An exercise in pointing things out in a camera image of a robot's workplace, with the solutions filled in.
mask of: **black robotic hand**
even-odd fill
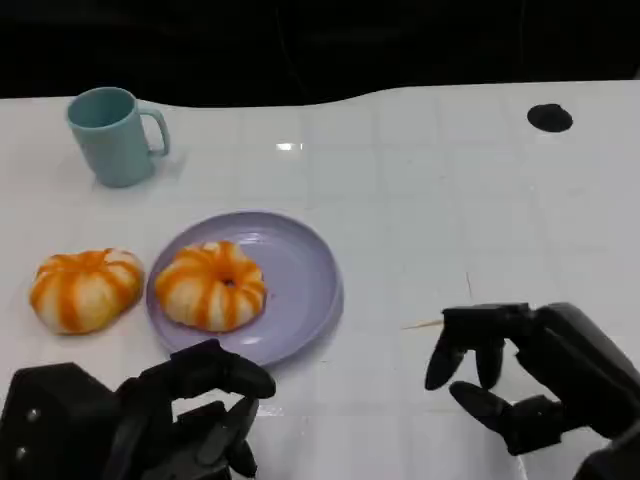
[[[576,480],[640,478],[640,374],[616,345],[568,303],[531,310],[491,304],[443,311],[444,329],[427,368],[425,388],[442,387],[469,350],[481,387],[454,382],[449,391],[512,455],[557,444],[564,432],[590,427],[611,444],[590,455]],[[509,404],[488,390],[502,368],[504,340],[520,365],[553,392]]]
[[[244,395],[180,415],[171,403],[215,388]],[[111,392],[77,365],[15,373],[0,423],[0,480],[230,480],[257,465],[246,436],[271,376],[209,340]]]

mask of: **light blue mug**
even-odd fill
[[[141,115],[158,122],[161,150],[149,148]],[[67,108],[67,122],[89,167],[107,187],[128,187],[150,177],[153,159],[169,153],[171,141],[162,114],[138,107],[136,97],[121,88],[101,87],[78,95]]]

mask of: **plate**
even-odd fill
[[[262,313],[228,333],[209,333],[169,320],[155,295],[156,277],[183,247],[227,240],[240,245],[264,274]],[[327,244],[309,227],[268,212],[237,212],[209,218],[176,237],[155,261],[147,282],[147,312],[172,352],[210,338],[259,365],[293,355],[342,315],[344,289]]]

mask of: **tiled surface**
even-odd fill
[[[25,365],[72,360],[115,387],[164,359],[142,304],[99,335],[49,335],[26,301],[44,257],[119,246],[150,267],[194,222],[268,209],[328,241],[346,305],[335,331],[273,372],[278,395],[251,433],[262,480],[570,478],[601,444],[594,434],[509,457],[446,389],[422,389],[438,328],[403,327],[457,303],[568,299],[640,362],[639,88],[415,88],[306,108],[160,106],[174,152],[126,190],[95,184],[63,121],[66,99],[0,101],[0,392]],[[570,131],[528,124],[528,108],[550,102],[573,114]],[[516,401],[544,392],[513,354],[497,393]],[[472,358],[457,378],[475,381]]]

